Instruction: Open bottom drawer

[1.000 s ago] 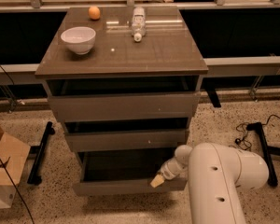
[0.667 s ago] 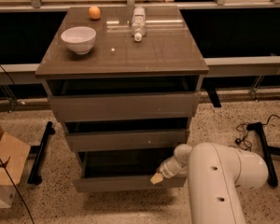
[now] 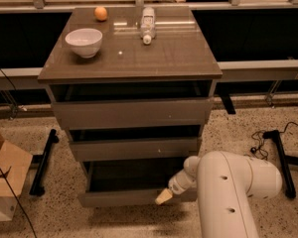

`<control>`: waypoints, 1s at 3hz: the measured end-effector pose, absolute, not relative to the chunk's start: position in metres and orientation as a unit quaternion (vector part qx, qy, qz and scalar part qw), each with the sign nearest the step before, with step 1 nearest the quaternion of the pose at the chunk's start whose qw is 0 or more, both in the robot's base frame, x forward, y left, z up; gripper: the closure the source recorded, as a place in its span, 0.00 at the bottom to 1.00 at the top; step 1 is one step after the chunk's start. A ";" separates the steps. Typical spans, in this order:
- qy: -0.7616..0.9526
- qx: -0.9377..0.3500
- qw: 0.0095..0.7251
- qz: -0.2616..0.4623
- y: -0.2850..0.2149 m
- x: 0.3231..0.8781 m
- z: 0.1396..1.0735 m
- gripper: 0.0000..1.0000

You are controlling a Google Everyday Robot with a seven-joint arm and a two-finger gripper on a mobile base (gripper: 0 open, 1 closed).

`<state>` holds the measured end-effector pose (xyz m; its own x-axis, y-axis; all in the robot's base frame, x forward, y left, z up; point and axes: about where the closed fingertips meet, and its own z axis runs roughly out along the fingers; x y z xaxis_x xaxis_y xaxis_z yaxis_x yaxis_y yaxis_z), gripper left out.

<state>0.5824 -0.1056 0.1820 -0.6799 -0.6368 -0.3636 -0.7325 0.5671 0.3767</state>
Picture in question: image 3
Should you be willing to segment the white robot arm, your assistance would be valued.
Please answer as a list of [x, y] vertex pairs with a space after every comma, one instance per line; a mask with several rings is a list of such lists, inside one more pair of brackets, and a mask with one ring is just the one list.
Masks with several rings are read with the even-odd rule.
[[192, 186], [197, 188], [202, 238], [259, 238], [248, 200], [276, 196], [282, 175], [267, 161], [214, 151], [186, 158], [155, 202], [160, 205]]

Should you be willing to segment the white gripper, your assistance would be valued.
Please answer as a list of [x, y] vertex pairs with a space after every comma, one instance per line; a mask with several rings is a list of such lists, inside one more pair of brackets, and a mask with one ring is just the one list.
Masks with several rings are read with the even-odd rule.
[[179, 195], [188, 190], [195, 182], [195, 178], [187, 174], [185, 170], [177, 172], [170, 178], [168, 188], [164, 188], [157, 196], [155, 203], [157, 205], [163, 204], [170, 200], [173, 197], [173, 194]]

